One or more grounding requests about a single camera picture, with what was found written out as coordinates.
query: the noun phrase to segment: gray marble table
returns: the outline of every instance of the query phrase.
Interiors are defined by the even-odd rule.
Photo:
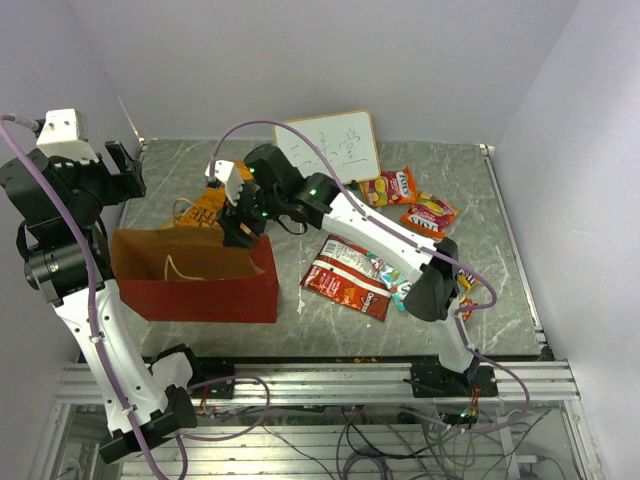
[[[230,140],[219,158],[242,159],[261,142]],[[204,190],[203,172],[214,141],[147,141],[143,163],[147,196],[133,200],[123,224],[153,229],[166,222],[174,200],[195,200]],[[449,236],[458,243],[460,260],[493,283],[499,298],[490,310],[474,312],[467,324],[472,341],[489,354],[540,353],[532,312],[479,147],[424,142],[382,142],[385,170],[409,165],[418,187],[461,207]],[[381,212],[399,220],[407,206]],[[332,303],[299,287],[326,232],[292,236],[277,224],[267,228],[280,281],[275,324],[147,322],[128,307],[124,315],[143,355],[154,355],[184,342],[197,355],[214,356],[380,356],[436,353],[427,325],[389,306],[384,322]],[[477,286],[477,302],[488,293]]]

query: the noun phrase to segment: chip bag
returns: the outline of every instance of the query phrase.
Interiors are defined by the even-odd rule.
[[[329,235],[300,284],[334,302],[384,321],[391,294],[367,251]]]
[[[235,163],[240,172],[240,177],[245,182],[253,180],[253,175],[251,175],[244,162],[234,160],[233,163]],[[192,204],[191,208],[178,219],[177,225],[180,227],[218,227],[216,217],[226,199],[224,187],[207,188]]]
[[[406,310],[403,300],[411,290],[412,283],[404,278],[398,270],[389,265],[385,260],[380,257],[376,257],[373,253],[368,253],[367,256],[373,263],[373,268],[376,269],[380,275],[380,280],[391,292],[391,298],[393,303],[401,312]]]
[[[444,238],[445,230],[453,223],[460,209],[435,195],[422,193],[400,221],[422,235]]]
[[[418,199],[418,189],[409,167],[382,172],[375,180],[360,182],[360,190],[372,207],[414,203]]]
[[[476,302],[474,302],[473,300],[471,300],[469,297],[462,295],[460,297],[460,303],[459,305],[461,307],[467,307],[469,305],[478,305]],[[460,318],[462,318],[462,321],[464,323],[467,323],[467,320],[469,320],[469,317],[471,316],[471,314],[473,313],[473,310],[467,310],[465,312],[462,312],[460,314]]]
[[[473,289],[473,286],[476,284],[476,277],[471,275],[466,270],[460,269],[458,270],[458,283],[462,285],[464,288],[470,292]]]

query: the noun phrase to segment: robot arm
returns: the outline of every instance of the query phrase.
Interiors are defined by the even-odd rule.
[[[244,162],[254,176],[253,184],[242,181],[232,162],[217,161],[213,175],[207,172],[211,182],[225,186],[227,202],[218,215],[218,223],[225,231],[225,245],[251,247],[254,234],[262,233],[265,221],[279,221],[282,215],[353,241],[384,258],[413,283],[404,300],[405,307],[428,323],[441,366],[464,382],[473,378],[478,366],[471,352],[474,347],[464,325],[458,326],[454,318],[458,308],[457,269],[420,247],[410,247],[376,223],[457,259],[458,247],[453,241],[444,239],[436,245],[355,199],[364,211],[361,214],[350,202],[354,199],[347,198],[332,178],[322,173],[303,178],[275,146],[256,148]]]
[[[160,354],[147,368],[120,313],[120,296],[111,271],[106,232],[96,227],[107,205],[142,197],[140,162],[123,146],[105,147],[119,173],[112,175],[86,139],[84,117],[75,110],[56,110],[38,122],[41,131],[28,157],[63,200],[84,233],[97,271],[96,306],[99,331],[116,378],[151,448],[184,429],[195,428],[197,419],[187,383],[193,376],[193,357],[186,348]],[[18,159],[0,168],[0,185],[24,217],[17,246],[25,262],[25,277],[40,290],[75,337],[100,388],[111,438],[100,447],[105,462],[125,459],[138,451],[128,411],[123,411],[98,358],[88,323],[88,279],[85,258],[60,213]],[[37,243],[27,245],[26,231]]]

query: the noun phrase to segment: white enclosure wall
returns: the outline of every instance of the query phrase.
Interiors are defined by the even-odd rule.
[[[571,361],[610,478],[637,478],[638,2],[580,2],[496,155],[551,346]]]
[[[383,140],[490,144],[577,3],[69,1],[142,136],[367,108]]]
[[[135,153],[137,139],[111,84],[64,0],[4,2],[0,15],[0,111],[41,118],[49,109],[87,114],[95,149],[120,139]],[[26,150],[33,135],[9,125]],[[13,158],[0,140],[0,164]],[[116,211],[106,223],[115,225]],[[15,248],[22,220],[0,191],[0,477],[26,478],[44,430],[61,368],[76,358],[73,337],[24,279]]]

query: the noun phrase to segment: black bracket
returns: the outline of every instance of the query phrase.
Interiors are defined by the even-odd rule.
[[[478,387],[480,397],[497,397],[498,386],[492,367],[481,366],[469,383],[462,375],[443,368],[437,360],[411,365],[411,378],[404,380],[413,388],[414,398],[471,397]]]
[[[236,374],[235,365],[228,360],[200,358],[198,361],[200,364],[200,372],[203,376],[203,379],[200,381],[231,377]],[[227,380],[226,382],[211,385],[207,392],[207,399],[231,400],[233,399],[234,388],[235,382],[233,380]],[[195,398],[202,398],[204,396],[204,388],[194,390],[192,396]]]

